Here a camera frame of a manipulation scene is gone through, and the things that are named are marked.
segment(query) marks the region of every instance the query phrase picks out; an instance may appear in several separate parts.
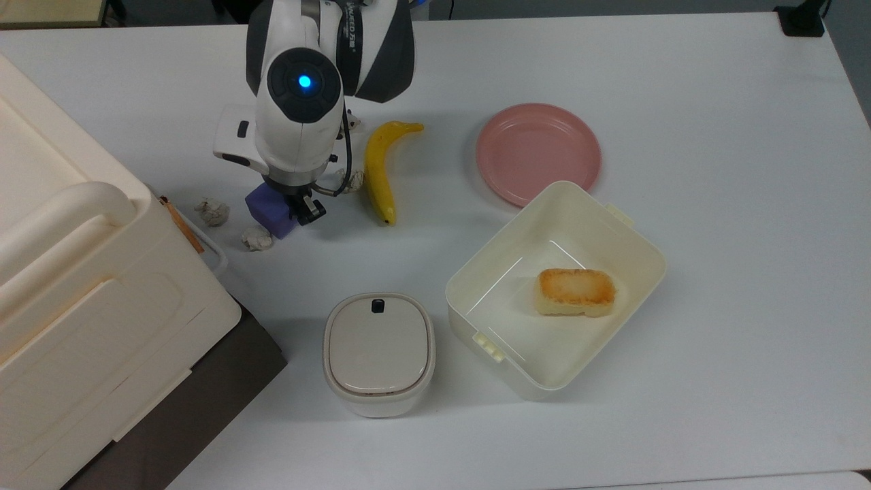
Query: pink plate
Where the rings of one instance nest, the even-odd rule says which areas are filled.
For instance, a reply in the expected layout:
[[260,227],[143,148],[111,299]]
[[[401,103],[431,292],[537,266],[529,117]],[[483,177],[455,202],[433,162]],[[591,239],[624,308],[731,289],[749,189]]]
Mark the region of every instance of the pink plate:
[[478,135],[476,158],[487,185],[520,207],[558,180],[589,191],[602,167],[593,131],[547,104],[514,105],[493,116]]

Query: storage box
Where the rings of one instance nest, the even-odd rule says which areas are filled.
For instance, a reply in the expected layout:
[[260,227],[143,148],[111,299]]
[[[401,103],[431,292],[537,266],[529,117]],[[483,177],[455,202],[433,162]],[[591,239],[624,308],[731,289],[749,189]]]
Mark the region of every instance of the storage box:
[[148,188],[0,56],[0,487],[56,490],[240,319]]
[[[598,269],[617,288],[610,315],[542,316],[533,287],[544,269]],[[521,397],[564,388],[665,275],[665,258],[631,220],[571,182],[551,184],[451,279],[450,326]]]

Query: white plastic container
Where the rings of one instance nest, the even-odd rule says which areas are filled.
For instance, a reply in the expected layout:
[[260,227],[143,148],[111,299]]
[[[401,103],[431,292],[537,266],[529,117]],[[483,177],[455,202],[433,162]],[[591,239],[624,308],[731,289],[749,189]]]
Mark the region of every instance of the white plastic container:
[[408,296],[351,296],[327,320],[324,376],[351,412],[371,418],[401,415],[432,379],[433,335],[426,310]]
[[[551,184],[448,281],[451,329],[521,397],[564,388],[665,275],[662,253],[631,226],[576,184]],[[549,268],[608,273],[617,287],[613,312],[539,315],[533,287]]]
[[0,487],[61,487],[239,321],[133,174],[0,56]]

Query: black cable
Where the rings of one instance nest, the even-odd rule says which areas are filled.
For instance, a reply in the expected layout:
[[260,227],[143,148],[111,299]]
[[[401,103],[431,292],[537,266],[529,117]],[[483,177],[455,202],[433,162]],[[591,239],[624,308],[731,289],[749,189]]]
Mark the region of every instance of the black cable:
[[336,197],[341,194],[351,181],[351,130],[348,128],[348,109],[345,106],[341,108],[341,125],[342,130],[345,132],[345,150],[348,152],[348,162],[345,164],[345,178],[341,180],[339,188],[334,191],[325,189],[324,187],[317,185],[316,182],[312,182],[311,184],[312,190],[316,193],[328,195],[330,197]]
[[341,126],[345,130],[345,150],[348,152],[348,161],[345,163],[345,178],[333,193],[333,197],[341,194],[351,181],[351,130],[348,128],[348,108],[344,105],[341,108]]

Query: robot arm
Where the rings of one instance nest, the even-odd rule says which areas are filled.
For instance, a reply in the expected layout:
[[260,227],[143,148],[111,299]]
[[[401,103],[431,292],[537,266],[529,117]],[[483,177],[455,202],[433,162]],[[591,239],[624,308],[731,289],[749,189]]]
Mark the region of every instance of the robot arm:
[[311,195],[336,160],[344,97],[386,102],[414,74],[408,2],[370,3],[267,0],[251,15],[246,77],[256,105],[225,109],[213,152],[263,174],[300,224],[326,213]]

